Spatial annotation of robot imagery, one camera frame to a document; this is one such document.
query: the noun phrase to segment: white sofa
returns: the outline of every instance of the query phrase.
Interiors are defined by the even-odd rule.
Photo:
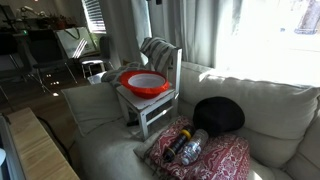
[[[64,90],[79,127],[93,127],[88,125],[88,121],[83,124],[79,120],[86,119],[81,108],[90,102],[86,101],[81,107],[74,105],[80,101],[77,96],[83,92],[105,97],[103,102],[95,99],[104,114],[112,114],[104,104],[113,104],[111,111],[120,109],[116,93],[108,83],[93,86],[95,88],[87,86]],[[195,105],[208,97],[228,97],[242,108],[245,125],[233,133],[245,137],[250,144],[248,179],[320,179],[319,88],[240,80],[187,62],[182,63],[180,87],[179,114],[190,119]],[[154,125],[154,132],[166,123]],[[128,128],[125,124],[123,118],[114,118],[112,121],[99,121],[85,135],[78,133],[76,142],[88,179],[158,179],[133,150],[151,146],[159,131],[142,142],[138,126]]]

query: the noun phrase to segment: red plastic bowl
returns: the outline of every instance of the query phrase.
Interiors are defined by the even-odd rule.
[[[138,97],[152,99],[169,88],[168,80],[155,71],[127,71],[120,77],[122,85]]]

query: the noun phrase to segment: window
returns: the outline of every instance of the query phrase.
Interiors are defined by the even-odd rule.
[[[93,33],[105,33],[106,27],[104,25],[99,0],[82,0],[82,5],[89,31]]]

